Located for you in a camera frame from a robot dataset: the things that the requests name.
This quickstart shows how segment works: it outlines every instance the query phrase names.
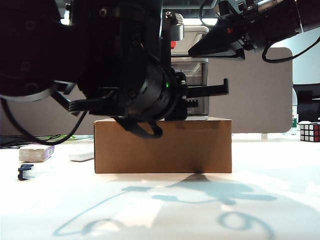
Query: gray panel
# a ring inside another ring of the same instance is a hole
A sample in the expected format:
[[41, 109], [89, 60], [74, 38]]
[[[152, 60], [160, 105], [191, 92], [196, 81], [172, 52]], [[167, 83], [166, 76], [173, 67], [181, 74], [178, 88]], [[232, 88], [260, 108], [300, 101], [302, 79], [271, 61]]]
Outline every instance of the gray panel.
[[[85, 98], [77, 87], [67, 97], [71, 100]], [[51, 97], [30, 103], [9, 102], [9, 105], [18, 122], [36, 136], [68, 134], [78, 119]], [[105, 118], [105, 116], [87, 114], [76, 134], [92, 135], [93, 122]], [[2, 109], [0, 109], [0, 135], [20, 135], [8, 121]]]
[[[292, 124], [292, 61], [270, 64], [262, 52], [246, 52], [246, 60], [210, 59], [208, 84], [229, 79], [229, 95], [210, 98], [210, 116], [232, 119], [234, 133], [283, 133]], [[287, 48], [271, 48], [269, 58], [292, 56]]]

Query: cardboard box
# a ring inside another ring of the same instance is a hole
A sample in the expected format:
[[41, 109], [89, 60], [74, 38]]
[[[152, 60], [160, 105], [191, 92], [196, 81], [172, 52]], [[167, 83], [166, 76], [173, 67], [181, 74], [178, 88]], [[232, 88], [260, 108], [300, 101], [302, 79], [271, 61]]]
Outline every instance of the cardboard box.
[[231, 173], [231, 120], [159, 121], [163, 136], [144, 139], [113, 119], [94, 122], [96, 173]]

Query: white sponge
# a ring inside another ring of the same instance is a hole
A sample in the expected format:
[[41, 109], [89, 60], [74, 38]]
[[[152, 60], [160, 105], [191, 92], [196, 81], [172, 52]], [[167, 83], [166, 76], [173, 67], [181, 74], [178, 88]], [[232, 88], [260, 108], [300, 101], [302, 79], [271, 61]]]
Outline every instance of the white sponge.
[[30, 144], [19, 149], [19, 160], [22, 162], [43, 162], [55, 151], [55, 146]]

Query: cable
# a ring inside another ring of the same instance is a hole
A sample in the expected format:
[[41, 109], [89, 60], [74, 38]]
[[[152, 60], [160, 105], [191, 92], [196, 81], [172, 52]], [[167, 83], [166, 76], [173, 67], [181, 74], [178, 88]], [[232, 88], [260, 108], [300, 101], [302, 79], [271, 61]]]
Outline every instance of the cable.
[[317, 45], [318, 43], [320, 43], [320, 36], [319, 38], [311, 45], [309, 46], [308, 48], [306, 48], [305, 50], [303, 50], [302, 52], [298, 53], [297, 55], [294, 55], [294, 56], [290, 56], [290, 57], [285, 57], [285, 58], [279, 58], [279, 59], [269, 59], [267, 58], [267, 53], [268, 53], [268, 50], [269, 48], [275, 44], [276, 42], [271, 42], [269, 43], [268, 45], [265, 46], [264, 48], [264, 51], [262, 53], [262, 59], [263, 61], [269, 63], [269, 64], [279, 64], [279, 63], [285, 63], [285, 62], [288, 62], [288, 61], [291, 61], [293, 59], [296, 59], [297, 57], [301, 56], [302, 54], [304, 54], [305, 52], [309, 51], [311, 48], [313, 48], [315, 45]]
[[[7, 138], [17, 138], [17, 137], [19, 137], [19, 136], [9, 136]], [[44, 139], [44, 141], [50, 141], [50, 140], [53, 140], [53, 139], [58, 139], [60, 137], [61, 137], [61, 134], [52, 135], [49, 138]], [[19, 148], [21, 148], [23, 146], [26, 146], [26, 145], [29, 145], [29, 144], [34, 144], [34, 143], [35, 143], [34, 141], [14, 140], [14, 141], [11, 141], [11, 142], [7, 143], [6, 145], [0, 145], [0, 149], [19, 149]]]
[[47, 140], [41, 140], [35, 136], [33, 136], [31, 133], [29, 133], [28, 131], [26, 131], [15, 119], [15, 117], [12, 115], [10, 108], [8, 106], [8, 102], [6, 99], [1, 98], [1, 105], [3, 107], [3, 111], [6, 114], [7, 118], [9, 119], [9, 121], [12, 123], [12, 125], [20, 132], [22, 133], [27, 139], [29, 139], [31, 142], [35, 142], [35, 143], [39, 143], [42, 145], [48, 145], [48, 146], [52, 146], [52, 145], [57, 145], [57, 144], [61, 144], [63, 142], [65, 142], [66, 140], [68, 140], [78, 129], [79, 125], [81, 124], [82, 120], [85, 118], [87, 111], [84, 111], [82, 113], [82, 115], [80, 116], [79, 120], [76, 122], [74, 128], [71, 130], [71, 132], [63, 137], [60, 140], [57, 141], [48, 141]]
[[[215, 25], [210, 25], [210, 24], [206, 24], [205, 22], [204, 22], [204, 20], [203, 20], [203, 10], [204, 10], [204, 6], [205, 6], [205, 4], [208, 2], [209, 0], [203, 0], [202, 1], [202, 3], [201, 3], [201, 5], [200, 5], [200, 8], [199, 8], [199, 19], [200, 19], [200, 21], [201, 21], [201, 23], [204, 25], [204, 26], [206, 26], [207, 28], [213, 28], [213, 27], [215, 27]], [[216, 6], [216, 4], [217, 4], [217, 1], [218, 0], [213, 0], [213, 7], [215, 7]]]

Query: white tabletop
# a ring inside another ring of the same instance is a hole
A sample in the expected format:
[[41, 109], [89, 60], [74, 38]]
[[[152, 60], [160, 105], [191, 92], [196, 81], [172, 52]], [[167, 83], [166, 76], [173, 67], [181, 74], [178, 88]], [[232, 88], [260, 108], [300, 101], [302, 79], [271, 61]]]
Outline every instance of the white tabletop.
[[2, 149], [0, 239], [320, 239], [320, 143], [298, 137], [236, 134], [232, 174], [95, 174], [61, 144], [19, 181]]

